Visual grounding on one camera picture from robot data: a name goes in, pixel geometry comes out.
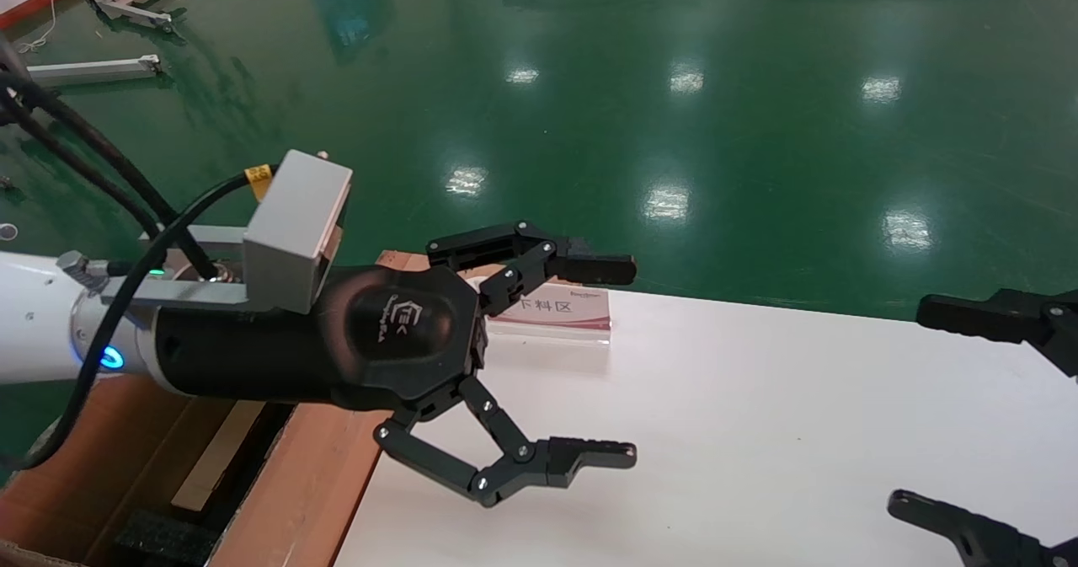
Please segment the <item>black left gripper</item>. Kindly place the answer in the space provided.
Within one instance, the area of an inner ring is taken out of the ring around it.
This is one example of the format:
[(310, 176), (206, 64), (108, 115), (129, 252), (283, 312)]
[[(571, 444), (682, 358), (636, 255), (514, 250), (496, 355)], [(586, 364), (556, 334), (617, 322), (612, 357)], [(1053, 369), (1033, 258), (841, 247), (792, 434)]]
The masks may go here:
[(158, 378), (182, 395), (442, 413), (488, 347), (480, 298), (446, 267), (338, 267), (305, 314), (158, 310)]

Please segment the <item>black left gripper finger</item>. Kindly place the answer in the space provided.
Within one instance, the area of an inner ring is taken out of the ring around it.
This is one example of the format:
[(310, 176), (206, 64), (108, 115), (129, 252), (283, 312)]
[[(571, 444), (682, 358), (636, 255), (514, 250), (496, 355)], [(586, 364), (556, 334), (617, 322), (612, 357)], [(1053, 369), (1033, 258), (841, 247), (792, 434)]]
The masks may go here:
[(528, 440), (476, 377), (466, 377), (450, 391), (446, 404), (462, 403), (488, 432), (500, 457), (475, 468), (413, 435), (423, 410), (401, 407), (375, 429), (374, 440), (397, 464), (411, 468), (470, 501), (493, 508), (528, 487), (568, 488), (581, 468), (634, 468), (637, 448), (627, 441), (586, 439)]
[(581, 238), (543, 232), (526, 219), (428, 243), (428, 263), (455, 272), (500, 265), (502, 268), (480, 284), (480, 308), (500, 315), (537, 288), (559, 279), (569, 284), (630, 286), (637, 264), (627, 254), (596, 254)]

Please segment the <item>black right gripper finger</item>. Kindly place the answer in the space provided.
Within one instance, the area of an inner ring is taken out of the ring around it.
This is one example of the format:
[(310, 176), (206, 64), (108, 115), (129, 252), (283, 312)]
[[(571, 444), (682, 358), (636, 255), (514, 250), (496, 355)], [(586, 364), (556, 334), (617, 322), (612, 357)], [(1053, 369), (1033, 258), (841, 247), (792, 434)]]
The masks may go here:
[(1066, 377), (1077, 376), (1076, 290), (1055, 295), (999, 290), (985, 301), (932, 294), (920, 300), (915, 321), (994, 343), (1027, 343)]
[(893, 490), (887, 512), (894, 518), (951, 541), (965, 566), (1075, 566), (1077, 539), (1046, 547), (1007, 522), (912, 490)]

